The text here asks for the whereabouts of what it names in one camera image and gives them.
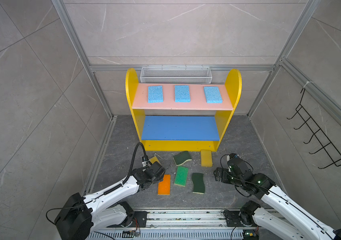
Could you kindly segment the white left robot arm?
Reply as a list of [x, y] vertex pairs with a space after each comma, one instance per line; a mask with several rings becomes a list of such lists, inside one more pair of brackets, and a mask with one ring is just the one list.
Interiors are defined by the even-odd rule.
[[62, 240], [84, 240], [92, 232], [110, 226], [129, 226], [135, 211], [122, 199], [163, 180], [165, 168], [158, 162], [134, 169], [121, 181], [102, 191], [70, 196], [53, 224]]

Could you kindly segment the light blue cellulose sponge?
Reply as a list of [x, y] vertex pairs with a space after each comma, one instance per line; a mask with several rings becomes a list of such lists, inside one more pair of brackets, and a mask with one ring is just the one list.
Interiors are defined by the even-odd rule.
[[205, 99], [208, 104], [221, 104], [222, 97], [218, 87], [203, 87]]

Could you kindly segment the yellow rectangular sponge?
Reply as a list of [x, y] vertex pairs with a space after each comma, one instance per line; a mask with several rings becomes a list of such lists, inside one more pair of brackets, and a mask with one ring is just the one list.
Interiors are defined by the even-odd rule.
[[211, 168], [213, 165], [212, 154], [210, 150], [200, 151], [201, 166], [206, 168]]

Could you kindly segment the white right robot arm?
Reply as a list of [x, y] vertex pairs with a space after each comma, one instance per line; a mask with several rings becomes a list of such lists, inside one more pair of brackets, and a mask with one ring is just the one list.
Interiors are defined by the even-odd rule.
[[341, 240], [341, 229], [335, 230], [315, 218], [266, 175], [253, 174], [251, 170], [242, 173], [223, 168], [217, 168], [213, 174], [216, 181], [242, 188], [285, 218], [283, 221], [256, 202], [248, 201], [238, 214], [243, 225], [250, 227], [255, 224], [285, 240]]

